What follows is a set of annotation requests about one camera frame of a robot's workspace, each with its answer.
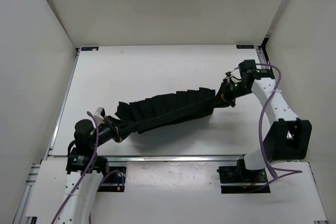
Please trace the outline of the black pleated skirt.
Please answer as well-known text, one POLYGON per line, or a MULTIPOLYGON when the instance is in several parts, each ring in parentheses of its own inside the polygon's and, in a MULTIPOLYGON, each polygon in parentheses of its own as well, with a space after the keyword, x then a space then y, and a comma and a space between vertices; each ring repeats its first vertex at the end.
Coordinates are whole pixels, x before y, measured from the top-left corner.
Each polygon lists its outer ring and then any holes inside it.
POLYGON ((139 134, 163 126, 196 120, 227 108, 230 103, 223 94, 209 88, 177 91, 156 95, 136 102, 119 102, 116 118, 106 116, 104 123, 113 132, 112 138, 122 142, 130 134, 139 134))

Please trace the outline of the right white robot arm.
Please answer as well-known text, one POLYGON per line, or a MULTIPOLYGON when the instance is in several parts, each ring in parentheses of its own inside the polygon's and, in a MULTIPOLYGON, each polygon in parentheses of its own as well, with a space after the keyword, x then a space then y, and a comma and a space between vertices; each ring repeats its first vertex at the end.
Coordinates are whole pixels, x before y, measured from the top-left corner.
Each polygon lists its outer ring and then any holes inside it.
POLYGON ((259 149, 243 156, 242 165, 236 168, 236 177, 247 182, 255 170, 267 169, 277 177, 273 162, 304 159, 307 155, 312 125, 301 119, 285 101, 279 90, 281 74, 274 75, 277 67, 254 60, 244 60, 236 70, 226 73, 218 92, 221 101, 235 106, 235 100, 253 94, 262 110, 258 120, 259 149))

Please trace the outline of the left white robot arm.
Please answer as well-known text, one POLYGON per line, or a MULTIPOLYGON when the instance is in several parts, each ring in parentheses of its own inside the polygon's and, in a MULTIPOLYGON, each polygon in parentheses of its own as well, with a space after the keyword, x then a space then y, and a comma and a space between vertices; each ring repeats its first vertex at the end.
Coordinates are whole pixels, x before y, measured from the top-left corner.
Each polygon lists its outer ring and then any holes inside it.
POLYGON ((110 170, 107 159, 97 154, 98 147, 110 139, 121 141, 119 129, 110 116, 89 115, 91 120, 75 125, 74 140, 68 146, 64 198, 52 223, 91 223, 96 193, 112 175, 124 189, 124 173, 110 170))

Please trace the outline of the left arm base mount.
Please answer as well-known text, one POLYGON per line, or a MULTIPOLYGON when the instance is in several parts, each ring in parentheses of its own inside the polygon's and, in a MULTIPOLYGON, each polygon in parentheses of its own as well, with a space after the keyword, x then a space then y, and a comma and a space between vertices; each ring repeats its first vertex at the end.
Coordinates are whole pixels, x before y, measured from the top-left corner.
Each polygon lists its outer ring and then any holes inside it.
POLYGON ((108 171, 101 182, 98 192, 105 193, 123 193, 126 184, 127 163, 126 162, 109 162, 108 171))

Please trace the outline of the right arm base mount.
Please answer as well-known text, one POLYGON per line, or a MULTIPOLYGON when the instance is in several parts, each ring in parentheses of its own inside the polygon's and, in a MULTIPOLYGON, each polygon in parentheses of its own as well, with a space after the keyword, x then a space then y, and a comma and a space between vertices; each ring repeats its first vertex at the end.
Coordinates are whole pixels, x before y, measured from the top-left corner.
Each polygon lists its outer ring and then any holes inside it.
POLYGON ((267 194, 270 193, 265 169, 248 170, 243 159, 234 166, 219 166, 221 194, 267 194))

